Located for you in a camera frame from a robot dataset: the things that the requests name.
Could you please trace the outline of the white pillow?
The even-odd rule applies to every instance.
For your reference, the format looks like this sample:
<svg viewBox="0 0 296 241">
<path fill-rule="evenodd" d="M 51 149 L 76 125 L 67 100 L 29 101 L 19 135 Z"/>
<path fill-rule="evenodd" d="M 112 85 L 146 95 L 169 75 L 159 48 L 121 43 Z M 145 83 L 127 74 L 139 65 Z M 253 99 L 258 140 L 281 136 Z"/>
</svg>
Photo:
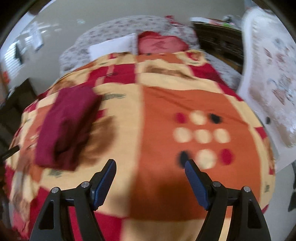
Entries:
<svg viewBox="0 0 296 241">
<path fill-rule="evenodd" d="M 130 52 L 134 55 L 138 54 L 138 36 L 136 33 L 132 33 L 120 38 L 104 41 L 99 44 L 91 45 L 88 48 L 90 60 L 94 61 L 97 58 L 112 54 L 112 53 L 124 53 Z"/>
</svg>

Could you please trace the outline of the dark carved wooden cabinet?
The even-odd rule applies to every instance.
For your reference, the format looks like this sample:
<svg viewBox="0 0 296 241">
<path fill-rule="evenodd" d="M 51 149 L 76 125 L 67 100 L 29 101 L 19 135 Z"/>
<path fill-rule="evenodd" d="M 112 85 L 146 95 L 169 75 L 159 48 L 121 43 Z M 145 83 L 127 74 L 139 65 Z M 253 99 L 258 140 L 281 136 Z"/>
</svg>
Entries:
<svg viewBox="0 0 296 241">
<path fill-rule="evenodd" d="M 207 23 L 192 25 L 202 50 L 242 73 L 244 54 L 240 30 Z"/>
</svg>

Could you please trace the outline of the orange red patterned blanket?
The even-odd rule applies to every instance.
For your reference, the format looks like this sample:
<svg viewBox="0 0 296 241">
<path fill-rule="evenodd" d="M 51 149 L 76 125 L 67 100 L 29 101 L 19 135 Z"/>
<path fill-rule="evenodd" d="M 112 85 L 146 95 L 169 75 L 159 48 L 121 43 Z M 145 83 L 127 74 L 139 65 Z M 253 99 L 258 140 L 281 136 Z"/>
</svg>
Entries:
<svg viewBox="0 0 296 241">
<path fill-rule="evenodd" d="M 65 90 L 103 97 L 74 171 L 35 163 L 40 129 Z M 95 217 L 106 240 L 195 240 L 206 217 L 181 168 L 187 151 L 214 181 L 249 186 L 262 209 L 275 188 L 269 139 L 251 108 L 199 51 L 109 54 L 60 78 L 28 106 L 6 161 L 12 226 L 27 239 L 49 193 L 75 188 L 114 159 L 117 172 Z"/>
</svg>

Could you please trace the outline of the dark wooden side table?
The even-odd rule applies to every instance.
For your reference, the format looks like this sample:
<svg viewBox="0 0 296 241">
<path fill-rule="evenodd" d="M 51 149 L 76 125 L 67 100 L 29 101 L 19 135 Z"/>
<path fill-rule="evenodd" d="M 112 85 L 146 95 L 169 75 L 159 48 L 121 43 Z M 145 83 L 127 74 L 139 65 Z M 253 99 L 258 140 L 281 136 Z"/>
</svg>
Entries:
<svg viewBox="0 0 296 241">
<path fill-rule="evenodd" d="M 36 92 L 28 78 L 1 103 L 1 152 L 9 148 L 20 126 L 23 111 L 36 99 Z"/>
</svg>

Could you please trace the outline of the red heart cushion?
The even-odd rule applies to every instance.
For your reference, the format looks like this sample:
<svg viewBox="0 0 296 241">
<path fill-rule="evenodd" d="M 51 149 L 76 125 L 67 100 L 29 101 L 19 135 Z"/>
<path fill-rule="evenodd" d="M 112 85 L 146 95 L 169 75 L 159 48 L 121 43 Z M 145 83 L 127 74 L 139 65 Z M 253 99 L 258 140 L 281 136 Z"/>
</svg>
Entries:
<svg viewBox="0 0 296 241">
<path fill-rule="evenodd" d="M 175 53 L 189 50 L 189 45 L 177 36 L 162 36 L 153 31 L 138 35 L 138 54 Z"/>
</svg>

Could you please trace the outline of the wall calendar poster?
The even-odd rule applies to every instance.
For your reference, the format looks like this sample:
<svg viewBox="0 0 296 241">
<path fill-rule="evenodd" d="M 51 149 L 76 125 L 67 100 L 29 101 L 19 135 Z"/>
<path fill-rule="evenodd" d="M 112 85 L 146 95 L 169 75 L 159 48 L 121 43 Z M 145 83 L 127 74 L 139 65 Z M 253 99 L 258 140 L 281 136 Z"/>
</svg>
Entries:
<svg viewBox="0 0 296 241">
<path fill-rule="evenodd" d="M 43 39 L 39 30 L 37 22 L 33 22 L 29 28 L 29 34 L 31 37 L 31 45 L 35 52 L 39 51 L 43 45 Z"/>
</svg>

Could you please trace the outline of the floral grey quilt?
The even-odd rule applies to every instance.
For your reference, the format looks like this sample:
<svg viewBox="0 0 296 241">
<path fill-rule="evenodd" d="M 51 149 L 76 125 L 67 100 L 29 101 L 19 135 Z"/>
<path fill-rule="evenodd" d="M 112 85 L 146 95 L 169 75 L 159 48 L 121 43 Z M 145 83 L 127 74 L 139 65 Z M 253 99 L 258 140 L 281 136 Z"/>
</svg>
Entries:
<svg viewBox="0 0 296 241">
<path fill-rule="evenodd" d="M 80 35 L 74 45 L 59 57 L 60 76 L 90 62 L 89 46 L 129 34 L 139 35 L 145 31 L 156 32 L 163 36 L 177 36 L 188 44 L 190 49 L 200 48 L 193 28 L 179 23 L 173 16 L 125 16 L 101 23 Z"/>
</svg>

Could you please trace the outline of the dark cloth on wall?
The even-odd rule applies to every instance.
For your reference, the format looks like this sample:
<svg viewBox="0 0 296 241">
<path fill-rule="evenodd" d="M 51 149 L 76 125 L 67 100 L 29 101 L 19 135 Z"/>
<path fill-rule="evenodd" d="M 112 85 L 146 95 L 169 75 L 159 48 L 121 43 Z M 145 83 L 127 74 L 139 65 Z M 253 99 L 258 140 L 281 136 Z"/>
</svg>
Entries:
<svg viewBox="0 0 296 241">
<path fill-rule="evenodd" d="M 23 57 L 17 43 L 15 45 L 15 59 L 18 60 L 20 64 L 23 64 Z"/>
</svg>

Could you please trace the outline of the white upholstered chair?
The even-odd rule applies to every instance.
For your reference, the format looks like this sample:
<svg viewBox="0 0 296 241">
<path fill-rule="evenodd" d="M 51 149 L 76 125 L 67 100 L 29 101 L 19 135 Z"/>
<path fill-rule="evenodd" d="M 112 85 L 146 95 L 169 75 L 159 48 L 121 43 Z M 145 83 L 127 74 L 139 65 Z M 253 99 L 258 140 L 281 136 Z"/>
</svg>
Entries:
<svg viewBox="0 0 296 241">
<path fill-rule="evenodd" d="M 271 140 L 275 169 L 295 161 L 295 42 L 279 18 L 253 7 L 241 25 L 244 63 L 237 93 Z"/>
</svg>

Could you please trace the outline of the dark red sweater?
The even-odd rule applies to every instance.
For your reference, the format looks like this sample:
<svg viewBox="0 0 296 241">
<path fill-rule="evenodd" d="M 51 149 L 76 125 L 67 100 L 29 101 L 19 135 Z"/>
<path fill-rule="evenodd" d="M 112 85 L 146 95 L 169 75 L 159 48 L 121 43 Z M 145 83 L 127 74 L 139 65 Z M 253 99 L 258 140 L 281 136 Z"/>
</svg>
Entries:
<svg viewBox="0 0 296 241">
<path fill-rule="evenodd" d="M 61 89 L 41 127 L 35 164 L 74 171 L 102 99 L 88 86 Z"/>
</svg>

